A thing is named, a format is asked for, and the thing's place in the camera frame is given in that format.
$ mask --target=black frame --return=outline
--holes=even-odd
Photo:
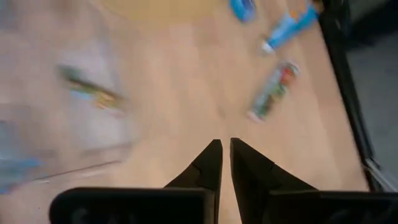
[[[319,23],[336,75],[340,94],[343,98],[356,147],[364,167],[366,166],[366,159],[373,157],[373,149],[366,128],[364,127],[363,114],[361,112],[345,52],[346,27],[342,25],[344,23],[341,22],[341,20],[348,19],[349,6],[347,1],[340,1],[341,4],[335,5],[333,5],[330,0],[323,0],[323,2],[325,10],[319,17]],[[370,171],[364,168],[363,172],[366,176],[370,191],[382,191],[381,185],[372,176]]]

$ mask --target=snack package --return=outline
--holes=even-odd
[[[67,65],[60,65],[58,68],[74,96],[92,101],[93,105],[99,109],[110,111],[115,115],[123,115],[121,106],[123,98],[121,96],[94,83],[82,80],[78,68]]]
[[[299,69],[296,65],[287,61],[281,62],[254,100],[249,117],[255,121],[263,121],[273,104],[283,97],[290,83],[298,75]]]

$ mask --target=blue toothpaste tube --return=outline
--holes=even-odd
[[[318,18],[318,12],[312,4],[309,4],[305,14],[298,19],[292,13],[286,12],[279,20],[278,25],[272,30],[268,39],[262,43],[265,53],[272,53],[301,30],[310,27]]]

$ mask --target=wooden table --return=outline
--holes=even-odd
[[[258,17],[241,24],[227,1],[211,14],[145,29],[98,6],[118,58],[140,140],[118,165],[73,180],[33,182],[0,197],[4,223],[45,223],[49,203],[76,186],[163,187],[212,139],[228,155],[239,137],[279,166],[322,190],[368,190],[346,112],[318,24],[260,57],[256,41],[282,15],[285,1],[257,2]],[[44,18],[37,17],[39,24]],[[263,124],[246,116],[257,91],[281,59],[301,76]],[[225,156],[220,223],[239,223]]]

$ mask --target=blue object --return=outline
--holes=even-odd
[[[254,19],[256,15],[254,0],[229,0],[229,3],[235,16],[242,22],[248,22]]]
[[[27,178],[30,169],[42,165],[37,159],[22,159],[15,161],[0,160],[0,195],[8,194],[12,187],[20,184]]]
[[[0,12],[6,10],[6,8],[7,8],[6,0],[0,0]]]
[[[318,18],[318,12],[312,4],[308,5],[307,12],[296,21],[288,12],[280,19],[278,25],[271,32],[270,37],[263,43],[262,49],[271,53],[274,49],[283,45],[301,30],[312,25]]]

